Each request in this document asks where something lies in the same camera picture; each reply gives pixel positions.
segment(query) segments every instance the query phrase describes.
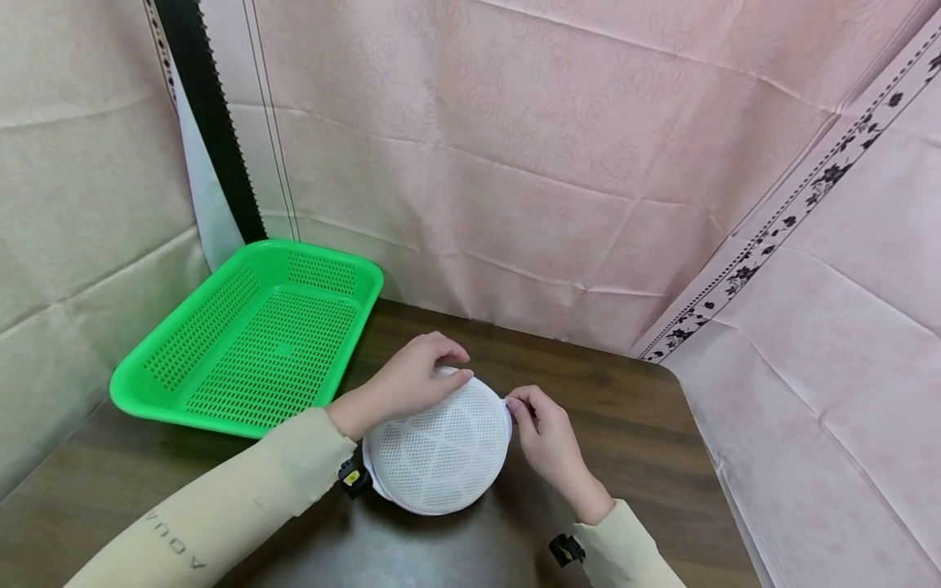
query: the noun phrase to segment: arm sleeve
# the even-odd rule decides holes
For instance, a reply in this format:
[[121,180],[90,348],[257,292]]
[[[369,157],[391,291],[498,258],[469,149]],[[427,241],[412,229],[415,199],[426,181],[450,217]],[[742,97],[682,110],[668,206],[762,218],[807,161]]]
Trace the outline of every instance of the arm sleeve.
[[355,448],[308,409],[154,507],[66,586],[211,586],[320,500]]
[[578,523],[584,570],[594,588],[684,588],[653,537],[621,500],[597,526]]

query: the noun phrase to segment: basket mesh bottom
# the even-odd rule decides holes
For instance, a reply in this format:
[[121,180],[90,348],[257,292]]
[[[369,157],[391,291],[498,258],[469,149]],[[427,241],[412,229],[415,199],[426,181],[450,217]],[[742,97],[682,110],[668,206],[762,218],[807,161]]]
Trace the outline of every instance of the basket mesh bottom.
[[186,412],[273,427],[313,405],[357,312],[344,301],[275,291],[187,400]]

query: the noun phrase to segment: white mesh strainer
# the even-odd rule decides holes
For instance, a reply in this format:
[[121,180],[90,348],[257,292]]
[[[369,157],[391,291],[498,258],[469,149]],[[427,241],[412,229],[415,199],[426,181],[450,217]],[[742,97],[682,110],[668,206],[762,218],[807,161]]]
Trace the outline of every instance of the white mesh strainer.
[[[437,368],[435,377],[454,371]],[[386,500],[416,515],[447,515],[470,506],[493,484],[512,428],[503,400],[472,378],[440,405],[366,434],[363,464]]]

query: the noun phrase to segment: pink floral wallpaper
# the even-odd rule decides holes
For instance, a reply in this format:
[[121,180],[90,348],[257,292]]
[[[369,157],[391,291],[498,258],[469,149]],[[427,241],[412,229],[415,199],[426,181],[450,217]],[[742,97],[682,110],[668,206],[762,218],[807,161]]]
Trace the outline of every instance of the pink floral wallpaper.
[[941,15],[632,352],[775,586],[941,585]]
[[200,3],[268,232],[627,353],[918,0]]

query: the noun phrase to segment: dark brown tabletop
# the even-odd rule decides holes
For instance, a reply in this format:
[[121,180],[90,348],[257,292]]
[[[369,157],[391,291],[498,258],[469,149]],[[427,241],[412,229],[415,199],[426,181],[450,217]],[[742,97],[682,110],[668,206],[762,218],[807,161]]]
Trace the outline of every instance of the dark brown tabletop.
[[[342,389],[412,337],[439,330],[500,394],[537,384],[568,410],[589,468],[625,499],[692,587],[759,586],[676,378],[633,359],[380,301]],[[102,405],[0,503],[0,585],[61,586],[141,514],[250,441]],[[225,578],[224,586],[583,586],[546,545],[570,532],[566,506],[514,440],[471,508],[410,515],[337,488]]]

